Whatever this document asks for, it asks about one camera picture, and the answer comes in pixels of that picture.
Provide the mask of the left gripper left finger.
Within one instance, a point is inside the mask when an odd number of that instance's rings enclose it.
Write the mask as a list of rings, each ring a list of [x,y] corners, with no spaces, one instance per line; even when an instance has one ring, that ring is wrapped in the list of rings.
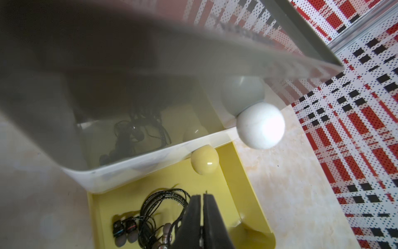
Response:
[[[171,249],[200,249],[201,196],[192,196],[182,217]]]

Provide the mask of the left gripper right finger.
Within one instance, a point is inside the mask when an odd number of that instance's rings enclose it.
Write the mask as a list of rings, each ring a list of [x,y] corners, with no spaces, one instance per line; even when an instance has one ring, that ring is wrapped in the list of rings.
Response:
[[[203,248],[234,249],[213,195],[203,195]]]

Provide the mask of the black earphones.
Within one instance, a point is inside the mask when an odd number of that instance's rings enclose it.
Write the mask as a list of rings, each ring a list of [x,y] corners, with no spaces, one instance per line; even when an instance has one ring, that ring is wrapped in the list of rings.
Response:
[[[173,224],[171,223],[166,223],[163,226],[163,235],[160,238],[160,241],[157,242],[156,245],[154,245],[155,249],[169,249],[171,246],[172,242],[172,229],[173,229]]]
[[[116,247],[120,248],[127,242],[135,243],[142,249],[154,249],[154,245],[160,241],[163,235],[163,226],[156,225],[154,219],[155,212],[166,200],[172,200],[182,206],[182,211],[173,224],[173,233],[179,229],[185,209],[191,199],[190,194],[180,188],[163,189],[150,194],[143,202],[141,209],[136,216],[126,217],[113,223],[113,238]]]

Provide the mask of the white drawer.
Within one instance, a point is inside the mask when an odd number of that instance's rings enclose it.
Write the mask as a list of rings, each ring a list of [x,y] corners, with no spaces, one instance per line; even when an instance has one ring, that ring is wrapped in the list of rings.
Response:
[[[233,127],[100,168],[76,171],[62,167],[61,170],[86,191],[102,194],[183,161],[205,145],[218,148],[237,138],[237,129]]]

